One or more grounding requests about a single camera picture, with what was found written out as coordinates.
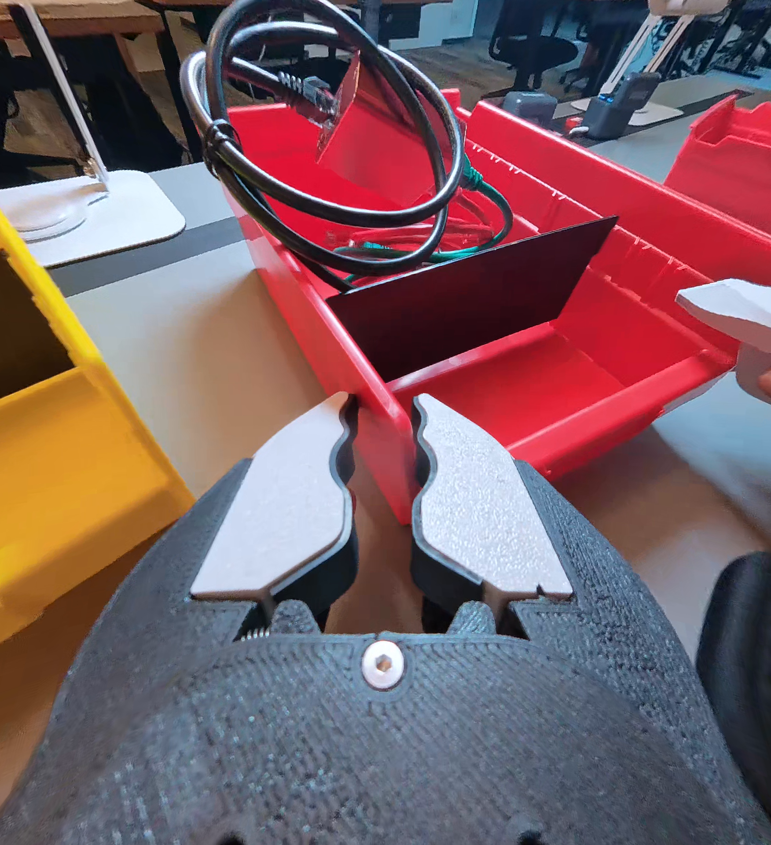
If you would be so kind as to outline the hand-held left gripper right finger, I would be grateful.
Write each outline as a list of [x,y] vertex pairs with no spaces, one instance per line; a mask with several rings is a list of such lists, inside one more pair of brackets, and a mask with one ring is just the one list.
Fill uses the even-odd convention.
[[411,576],[432,618],[470,602],[497,624],[512,603],[570,605],[570,566],[529,466],[430,394],[413,398],[412,426]]

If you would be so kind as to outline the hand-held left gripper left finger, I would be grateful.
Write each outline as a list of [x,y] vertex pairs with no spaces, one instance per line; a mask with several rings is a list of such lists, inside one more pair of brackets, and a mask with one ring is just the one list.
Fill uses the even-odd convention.
[[190,600],[249,605],[235,637],[267,637],[281,603],[298,601],[323,629],[359,573],[349,481],[358,402],[339,391],[292,420],[243,462],[213,521]]

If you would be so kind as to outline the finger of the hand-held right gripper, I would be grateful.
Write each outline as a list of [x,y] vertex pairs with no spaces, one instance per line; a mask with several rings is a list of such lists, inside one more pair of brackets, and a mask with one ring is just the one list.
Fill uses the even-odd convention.
[[716,331],[771,353],[771,287],[719,280],[679,290],[676,303]]
[[760,377],[771,368],[771,353],[742,343],[734,367],[738,386],[749,396],[771,405],[771,396],[759,385]]

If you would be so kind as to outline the red plastic bin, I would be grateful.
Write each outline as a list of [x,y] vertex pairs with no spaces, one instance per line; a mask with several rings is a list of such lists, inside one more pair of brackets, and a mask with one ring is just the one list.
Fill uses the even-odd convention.
[[731,95],[690,125],[665,185],[771,236],[771,101],[738,102]]
[[514,212],[506,244],[619,219],[558,318],[391,382],[327,306],[340,293],[226,191],[264,286],[321,387],[357,397],[356,445],[402,524],[416,491],[413,397],[442,400],[516,459],[559,478],[733,366],[737,342],[687,314],[678,290],[729,277],[771,286],[766,233],[497,107],[457,113],[471,163]]

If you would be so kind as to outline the yellow plastic bin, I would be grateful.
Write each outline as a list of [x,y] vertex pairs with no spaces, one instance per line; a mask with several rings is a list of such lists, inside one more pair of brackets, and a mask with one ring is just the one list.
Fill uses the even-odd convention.
[[0,645],[195,498],[0,210],[0,252],[74,368],[0,400]]

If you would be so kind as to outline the red ethernet adapter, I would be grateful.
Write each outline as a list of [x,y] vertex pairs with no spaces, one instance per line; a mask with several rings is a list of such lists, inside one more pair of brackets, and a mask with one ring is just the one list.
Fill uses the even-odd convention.
[[324,124],[316,164],[353,185],[342,201],[375,196],[375,207],[404,209],[435,194],[433,171],[412,118],[387,82],[354,55],[336,93],[337,115]]

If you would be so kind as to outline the black bin divider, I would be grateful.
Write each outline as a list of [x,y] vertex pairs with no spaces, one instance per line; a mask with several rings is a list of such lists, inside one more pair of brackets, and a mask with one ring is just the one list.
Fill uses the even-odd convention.
[[0,252],[0,400],[73,368],[32,292]]
[[555,320],[617,216],[522,239],[327,299],[384,382]]

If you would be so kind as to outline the grey button box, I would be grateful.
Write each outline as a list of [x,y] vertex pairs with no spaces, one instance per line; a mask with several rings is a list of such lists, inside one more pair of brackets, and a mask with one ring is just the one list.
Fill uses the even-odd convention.
[[559,101],[556,97],[542,90],[510,90],[499,107],[501,110],[538,125],[543,129],[550,129],[554,121],[554,114]]
[[596,141],[617,140],[633,114],[647,105],[661,80],[659,72],[634,72],[610,93],[591,98],[580,125],[586,130],[584,137]]

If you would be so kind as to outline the black office chair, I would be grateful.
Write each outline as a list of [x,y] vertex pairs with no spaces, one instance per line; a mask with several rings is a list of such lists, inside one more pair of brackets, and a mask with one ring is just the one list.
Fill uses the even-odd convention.
[[510,91],[539,90],[543,74],[577,59],[574,41],[543,34],[545,19],[568,2],[504,1],[488,45],[489,57],[515,71]]

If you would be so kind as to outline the wooden desk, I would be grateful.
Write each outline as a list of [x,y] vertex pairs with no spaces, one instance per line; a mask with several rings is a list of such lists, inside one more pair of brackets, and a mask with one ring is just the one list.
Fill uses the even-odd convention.
[[[0,40],[20,39],[11,16],[19,2],[0,2]],[[136,36],[163,30],[158,13],[137,2],[31,2],[50,37]]]

